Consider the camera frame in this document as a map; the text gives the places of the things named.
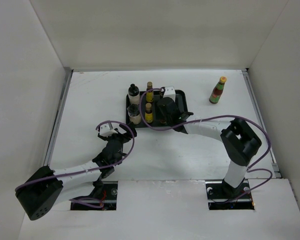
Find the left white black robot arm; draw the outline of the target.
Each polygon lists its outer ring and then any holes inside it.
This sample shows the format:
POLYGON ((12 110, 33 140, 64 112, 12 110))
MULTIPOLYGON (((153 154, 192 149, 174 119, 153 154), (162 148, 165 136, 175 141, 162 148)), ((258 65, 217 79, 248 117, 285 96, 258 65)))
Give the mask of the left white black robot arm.
POLYGON ((102 151, 91 161, 70 168, 51 169, 40 167, 24 184, 15 189, 15 196, 31 221, 47 214, 53 206, 74 201, 76 204, 102 195, 102 180, 111 175, 115 166, 128 156, 124 144, 135 142, 136 129, 132 123, 120 123, 124 133, 113 128, 111 121, 100 123, 98 137, 106 142, 102 151))

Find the clear shaker black grinder lid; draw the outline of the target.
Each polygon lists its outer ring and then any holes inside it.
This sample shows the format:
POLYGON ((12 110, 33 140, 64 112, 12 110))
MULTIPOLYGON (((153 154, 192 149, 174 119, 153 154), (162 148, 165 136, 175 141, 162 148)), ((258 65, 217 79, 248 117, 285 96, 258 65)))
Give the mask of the clear shaker black grinder lid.
POLYGON ((137 104, 131 104, 129 107, 127 107, 127 112, 130 122, 132 122, 134 125, 141 123, 141 114, 137 104))

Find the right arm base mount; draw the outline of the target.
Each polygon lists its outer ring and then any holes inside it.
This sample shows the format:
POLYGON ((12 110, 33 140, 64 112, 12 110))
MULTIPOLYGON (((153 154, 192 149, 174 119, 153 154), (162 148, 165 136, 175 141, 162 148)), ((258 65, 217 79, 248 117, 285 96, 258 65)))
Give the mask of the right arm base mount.
POLYGON ((226 193, 221 180, 205 182, 207 205, 209 210, 254 210, 254 201, 247 180, 238 187, 235 193, 226 193))

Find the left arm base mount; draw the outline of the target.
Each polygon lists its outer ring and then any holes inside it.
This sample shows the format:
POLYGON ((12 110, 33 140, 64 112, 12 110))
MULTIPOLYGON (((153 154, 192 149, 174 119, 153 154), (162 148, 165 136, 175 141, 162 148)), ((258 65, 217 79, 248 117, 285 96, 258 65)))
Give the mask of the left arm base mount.
POLYGON ((115 211, 117 209, 118 182, 98 181, 89 195, 76 197, 83 204, 71 202, 71 211, 115 211))

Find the yellow label bottle yellow cap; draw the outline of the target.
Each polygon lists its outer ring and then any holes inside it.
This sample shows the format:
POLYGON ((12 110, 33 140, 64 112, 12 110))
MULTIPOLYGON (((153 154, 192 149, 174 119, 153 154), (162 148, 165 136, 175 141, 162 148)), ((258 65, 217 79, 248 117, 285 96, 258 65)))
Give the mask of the yellow label bottle yellow cap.
POLYGON ((146 102, 152 103, 154 101, 153 83, 151 81, 147 82, 146 88, 146 102))

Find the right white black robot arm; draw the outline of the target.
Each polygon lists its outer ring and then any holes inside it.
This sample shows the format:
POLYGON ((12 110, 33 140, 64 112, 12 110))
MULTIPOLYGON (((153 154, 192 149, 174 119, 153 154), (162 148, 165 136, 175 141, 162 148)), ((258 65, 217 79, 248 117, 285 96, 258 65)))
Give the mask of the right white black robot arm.
POLYGON ((247 122, 234 118, 230 122, 220 120, 195 121, 192 112, 180 111, 177 104, 164 97, 156 103, 166 124, 175 127, 176 132, 188 135, 201 135, 223 143, 230 164, 222 180, 222 192, 228 198, 240 192, 251 159, 256 155, 262 141, 247 122))

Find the white powder shaker black lid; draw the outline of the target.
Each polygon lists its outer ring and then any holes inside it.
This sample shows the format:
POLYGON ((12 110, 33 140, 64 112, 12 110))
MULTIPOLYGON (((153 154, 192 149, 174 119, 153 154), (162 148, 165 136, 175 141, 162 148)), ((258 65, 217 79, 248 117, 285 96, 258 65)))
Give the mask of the white powder shaker black lid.
POLYGON ((140 90, 134 83, 128 88, 128 98, 130 104, 138 105, 140 102, 140 90))

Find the yellow label brown bottle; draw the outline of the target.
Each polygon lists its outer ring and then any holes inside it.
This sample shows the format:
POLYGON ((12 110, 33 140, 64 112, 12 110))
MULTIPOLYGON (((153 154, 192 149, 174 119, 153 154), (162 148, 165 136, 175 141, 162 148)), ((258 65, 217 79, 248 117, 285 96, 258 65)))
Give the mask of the yellow label brown bottle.
POLYGON ((145 105, 145 121, 148 124, 151 124, 154 120, 153 109, 151 103, 146 103, 145 105))

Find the red green chili sauce bottle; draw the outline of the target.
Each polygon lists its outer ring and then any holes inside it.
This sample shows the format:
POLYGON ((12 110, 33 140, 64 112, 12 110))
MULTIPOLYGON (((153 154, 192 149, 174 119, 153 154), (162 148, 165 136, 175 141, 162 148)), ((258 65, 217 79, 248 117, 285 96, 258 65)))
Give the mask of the red green chili sauce bottle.
POLYGON ((215 85, 215 87, 212 90, 211 95, 209 97, 210 103, 217 104, 219 102, 221 95, 223 94, 226 81, 227 81, 227 78, 225 76, 221 76, 219 78, 218 83, 215 85))

